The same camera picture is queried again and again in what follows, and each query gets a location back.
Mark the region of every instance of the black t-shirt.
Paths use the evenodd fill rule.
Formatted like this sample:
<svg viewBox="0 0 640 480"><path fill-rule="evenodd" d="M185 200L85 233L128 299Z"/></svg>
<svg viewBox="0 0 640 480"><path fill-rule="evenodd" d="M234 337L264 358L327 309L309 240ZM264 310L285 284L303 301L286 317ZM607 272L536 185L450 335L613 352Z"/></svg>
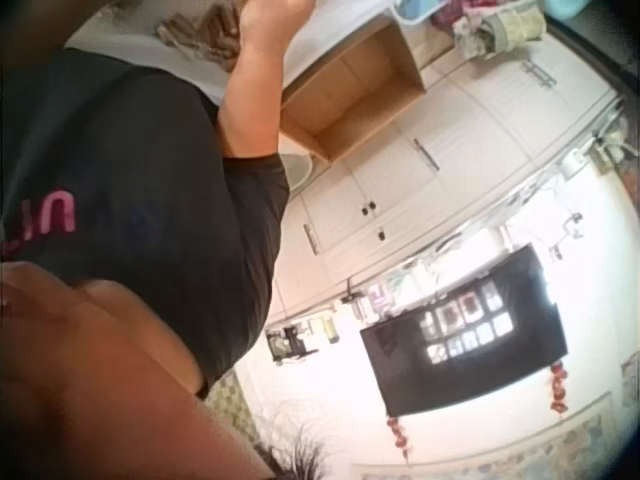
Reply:
<svg viewBox="0 0 640 480"><path fill-rule="evenodd" d="M223 159L217 109L172 75L64 50L2 84L2 260L118 282L213 385L255 343L289 187Z"/></svg>

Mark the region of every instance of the man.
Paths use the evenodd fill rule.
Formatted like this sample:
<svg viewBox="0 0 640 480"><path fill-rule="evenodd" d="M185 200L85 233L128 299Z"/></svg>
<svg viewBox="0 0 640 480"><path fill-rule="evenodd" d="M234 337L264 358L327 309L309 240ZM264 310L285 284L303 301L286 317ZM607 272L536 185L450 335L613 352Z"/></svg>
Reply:
<svg viewBox="0 0 640 480"><path fill-rule="evenodd" d="M283 58L315 2L244 2L219 110L168 73L55 51L104 3L33 0L2 32L0 478L313 478L195 396L267 315Z"/></svg>

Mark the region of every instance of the white wall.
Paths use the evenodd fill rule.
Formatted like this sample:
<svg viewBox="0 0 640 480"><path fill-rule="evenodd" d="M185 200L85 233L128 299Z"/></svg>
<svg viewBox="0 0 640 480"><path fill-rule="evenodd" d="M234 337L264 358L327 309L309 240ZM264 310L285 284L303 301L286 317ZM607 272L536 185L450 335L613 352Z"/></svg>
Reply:
<svg viewBox="0 0 640 480"><path fill-rule="evenodd" d="M589 168L567 190L561 203L571 202L584 215L585 238L564 249L565 260L554 264L549 275L569 347L564 363L570 375L570 415L609 391L620 405L620 366L639 345L640 236L633 207L614 175L598 177ZM535 228L533 220L527 221ZM529 231L521 236L532 240L539 235ZM342 342L304 363L275 367L261 340L238 365L253 413L267 425L275 417L270 430L280 433L304 425L307 435L327 445L329 466L342 479L354 463L403 463L385 425L384 404L357 324L346 314L337 322ZM542 371L479 399L405 417L401 423L413 446L412 462L481 453L552 426L558 416L549 409L550 398L550 374ZM621 423L629 422L622 409L618 413Z"/></svg>

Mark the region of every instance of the kitchen counter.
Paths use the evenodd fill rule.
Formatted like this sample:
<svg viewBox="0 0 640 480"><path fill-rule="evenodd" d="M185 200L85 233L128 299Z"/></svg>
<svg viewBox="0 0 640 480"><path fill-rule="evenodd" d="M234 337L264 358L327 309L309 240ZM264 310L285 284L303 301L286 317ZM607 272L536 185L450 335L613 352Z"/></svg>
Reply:
<svg viewBox="0 0 640 480"><path fill-rule="evenodd" d="M175 13L198 17L212 3L215 1L147 0L123 21L96 16L69 41L68 46L169 71L195 84L219 103L228 75L214 63L186 59L153 36L162 19ZM313 17L287 52L285 86L354 30L384 12L387 4L388 0L319 0Z"/></svg>

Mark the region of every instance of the black tv screen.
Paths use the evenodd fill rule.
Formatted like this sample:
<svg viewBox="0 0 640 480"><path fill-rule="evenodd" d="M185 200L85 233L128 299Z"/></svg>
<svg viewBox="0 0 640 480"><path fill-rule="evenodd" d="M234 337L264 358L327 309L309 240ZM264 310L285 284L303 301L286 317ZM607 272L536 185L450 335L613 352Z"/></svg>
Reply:
<svg viewBox="0 0 640 480"><path fill-rule="evenodd" d="M361 334L392 417L485 395L567 354L558 309L530 246Z"/></svg>

